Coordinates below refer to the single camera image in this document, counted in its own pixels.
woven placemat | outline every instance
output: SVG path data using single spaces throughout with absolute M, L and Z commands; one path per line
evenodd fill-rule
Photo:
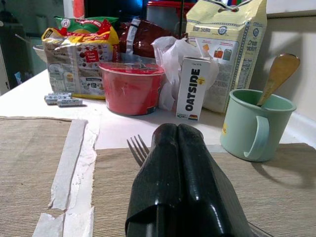
M 41 213 L 62 213 L 47 205 L 70 124 L 0 117 L 0 237 L 30 237 Z
M 316 233 L 316 151 L 281 144 L 276 158 L 250 163 L 228 153 L 212 156 L 232 182 L 252 224 L 275 237 Z M 139 170 L 129 149 L 97 151 L 93 237 L 124 237 L 129 195 Z

fork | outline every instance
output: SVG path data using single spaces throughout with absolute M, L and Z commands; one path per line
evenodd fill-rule
M 137 140 L 136 136 L 134 136 L 134 139 L 131 137 L 130 140 L 132 144 L 134 145 L 135 149 L 133 149 L 131 143 L 127 139 L 127 144 L 129 146 L 129 149 L 132 152 L 136 162 L 141 167 L 143 163 L 145 162 L 147 155 L 149 154 L 149 149 L 147 148 L 145 142 L 143 141 L 143 139 L 141 138 L 139 134 L 138 134 L 139 141 Z

mint green mug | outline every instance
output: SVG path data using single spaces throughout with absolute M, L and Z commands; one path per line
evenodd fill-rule
M 258 107 L 261 94 L 259 90 L 232 90 L 221 134 L 225 150 L 248 161 L 274 157 L 287 122 L 296 110 L 291 101 L 277 95 L 271 95 Z

white box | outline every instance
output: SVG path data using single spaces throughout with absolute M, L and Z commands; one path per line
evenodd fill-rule
M 210 62 L 200 58 L 183 59 L 177 103 L 177 117 L 198 120 L 209 80 Z

white plastic bag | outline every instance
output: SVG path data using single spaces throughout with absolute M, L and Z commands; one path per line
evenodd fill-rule
M 152 43 L 152 46 L 155 51 L 156 63 L 164 69 L 167 78 L 167 82 L 160 92 L 158 107 L 171 111 L 178 99 L 183 58 L 202 58 L 202 55 L 199 49 L 187 43 L 185 38 L 177 40 L 174 37 L 160 37 Z M 211 64 L 210 77 L 206 80 L 207 89 L 214 84 L 218 74 L 217 63 L 211 57 L 209 60 Z

